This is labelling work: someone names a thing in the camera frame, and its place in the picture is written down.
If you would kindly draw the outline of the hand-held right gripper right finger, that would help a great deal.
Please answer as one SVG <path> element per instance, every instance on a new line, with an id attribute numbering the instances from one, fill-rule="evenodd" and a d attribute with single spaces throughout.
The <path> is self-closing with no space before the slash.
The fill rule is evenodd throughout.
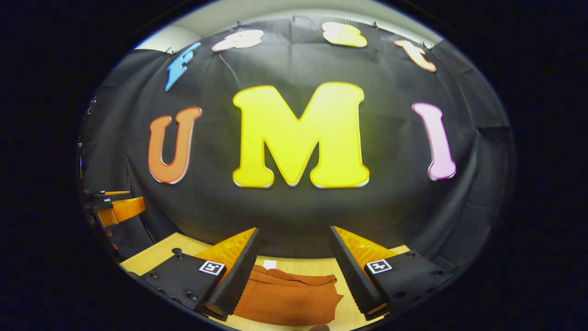
<path id="1" fill-rule="evenodd" d="M 366 320 L 399 316 L 424 303 L 453 277 L 417 251 L 393 253 L 336 226 L 330 226 L 329 242 Z"/>

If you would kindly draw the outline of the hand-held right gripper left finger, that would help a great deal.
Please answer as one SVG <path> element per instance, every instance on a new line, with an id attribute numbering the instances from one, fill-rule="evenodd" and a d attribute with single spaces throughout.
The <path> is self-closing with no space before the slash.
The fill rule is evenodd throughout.
<path id="1" fill-rule="evenodd" d="M 251 228 L 196 256 L 177 245 L 173 255 L 138 276 L 164 300 L 225 322 L 235 311 L 258 255 L 258 228 Z"/>

